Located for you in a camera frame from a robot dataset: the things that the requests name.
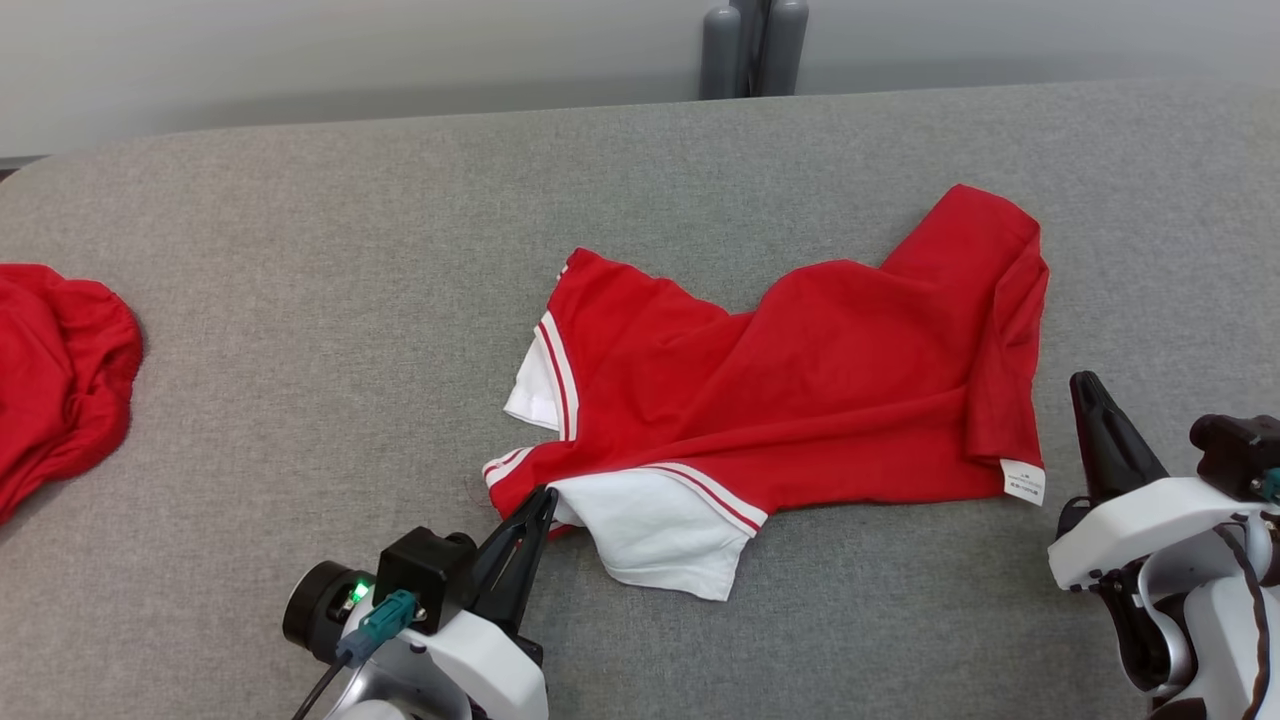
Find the garment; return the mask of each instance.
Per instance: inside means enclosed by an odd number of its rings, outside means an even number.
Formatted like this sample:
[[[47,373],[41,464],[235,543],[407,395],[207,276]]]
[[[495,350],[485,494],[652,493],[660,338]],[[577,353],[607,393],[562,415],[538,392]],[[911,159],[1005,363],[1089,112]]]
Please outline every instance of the garment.
[[[550,483],[613,577],[724,600],[780,510],[1000,495],[1001,459],[1043,466],[1047,282],[1036,220],[964,186],[879,269],[794,270],[754,313],[577,250],[506,406],[561,437],[485,465],[494,506]]]
[[[110,290],[0,264],[0,523],[120,445],[141,361],[138,325]]]

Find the striped trim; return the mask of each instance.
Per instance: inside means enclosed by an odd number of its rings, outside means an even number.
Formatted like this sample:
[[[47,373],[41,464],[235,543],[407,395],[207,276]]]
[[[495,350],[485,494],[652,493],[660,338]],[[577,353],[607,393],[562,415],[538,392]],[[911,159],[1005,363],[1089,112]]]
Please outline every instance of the striped trim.
[[[525,457],[529,457],[529,454],[532,451],[532,447],[521,447],[518,450],[512,450],[502,457],[485,462],[484,470],[481,470],[484,473],[484,484],[489,487],[498,484],[499,480],[509,475],[516,466],[524,462]]]
[[[705,473],[681,462],[654,462],[644,465],[641,469],[659,470],[685,487],[689,487],[716,507],[730,521],[750,536],[759,532],[760,525],[769,519],[769,515],[759,507],[744,502],[724,486],[717,483]]]
[[[538,338],[547,348],[547,357],[550,359],[552,370],[556,373],[556,384],[559,386],[561,439],[577,439],[577,384],[573,382],[568,354],[564,352],[564,342],[550,311],[538,323]]]

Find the white wall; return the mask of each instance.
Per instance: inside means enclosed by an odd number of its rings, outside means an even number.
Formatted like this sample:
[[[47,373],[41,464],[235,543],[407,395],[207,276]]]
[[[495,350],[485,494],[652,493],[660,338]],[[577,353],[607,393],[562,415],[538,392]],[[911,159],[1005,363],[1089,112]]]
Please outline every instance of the white wall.
[[[809,0],[800,92],[1280,78],[1277,0]],[[0,158],[233,124],[692,99],[717,0],[3,0]]]

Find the cable connector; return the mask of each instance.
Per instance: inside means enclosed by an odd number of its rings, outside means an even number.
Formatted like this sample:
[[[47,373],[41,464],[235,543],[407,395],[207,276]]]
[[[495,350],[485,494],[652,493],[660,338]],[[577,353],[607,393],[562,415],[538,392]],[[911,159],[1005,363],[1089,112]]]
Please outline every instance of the cable connector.
[[[384,642],[408,628],[417,611],[417,600],[408,591],[396,591],[360,620],[360,626],[338,641],[338,657],[347,656],[347,667],[364,665]]]

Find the crumpled red cloth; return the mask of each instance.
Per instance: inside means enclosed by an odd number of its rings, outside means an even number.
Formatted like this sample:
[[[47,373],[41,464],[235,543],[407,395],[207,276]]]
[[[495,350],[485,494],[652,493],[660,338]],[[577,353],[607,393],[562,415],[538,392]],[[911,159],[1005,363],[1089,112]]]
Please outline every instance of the crumpled red cloth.
[[[0,523],[119,447],[141,361],[133,313],[106,286],[0,264]]]

